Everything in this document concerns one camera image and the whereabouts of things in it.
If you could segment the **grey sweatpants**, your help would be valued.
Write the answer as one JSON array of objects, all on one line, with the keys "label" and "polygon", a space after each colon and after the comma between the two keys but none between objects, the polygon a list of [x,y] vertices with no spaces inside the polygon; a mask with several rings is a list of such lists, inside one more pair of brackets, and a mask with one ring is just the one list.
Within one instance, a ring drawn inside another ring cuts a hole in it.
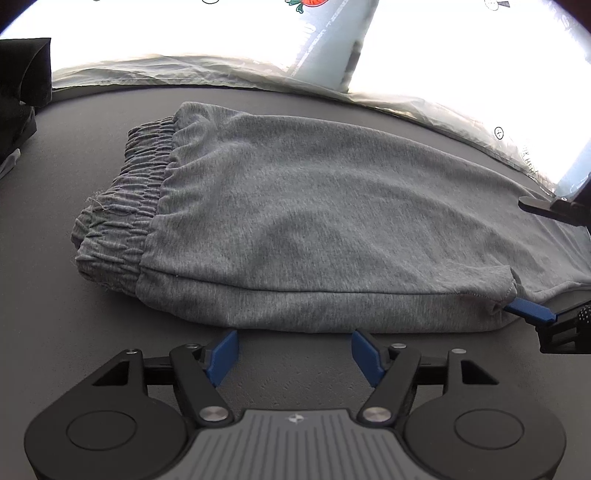
[{"label": "grey sweatpants", "polygon": [[468,160],[338,122],[187,102],[133,128],[76,218],[80,274],[179,318],[296,332],[479,332],[590,286],[590,236]]}]

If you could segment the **white printed plastic curtain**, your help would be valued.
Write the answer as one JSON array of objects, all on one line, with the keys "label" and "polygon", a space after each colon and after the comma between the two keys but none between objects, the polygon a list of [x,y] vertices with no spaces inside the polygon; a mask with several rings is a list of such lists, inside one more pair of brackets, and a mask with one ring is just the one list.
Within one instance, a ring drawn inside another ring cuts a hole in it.
[{"label": "white printed plastic curtain", "polygon": [[450,133],[559,196],[590,174],[590,34],[555,1],[37,1],[56,87],[334,96]]}]

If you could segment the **dark grey garment on pile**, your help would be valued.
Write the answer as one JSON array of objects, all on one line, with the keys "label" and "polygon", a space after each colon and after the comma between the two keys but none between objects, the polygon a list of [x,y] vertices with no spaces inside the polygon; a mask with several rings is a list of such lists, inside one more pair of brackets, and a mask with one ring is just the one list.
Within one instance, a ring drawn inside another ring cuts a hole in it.
[{"label": "dark grey garment on pile", "polygon": [[1,40],[1,161],[35,132],[36,110],[52,100],[51,39]]}]

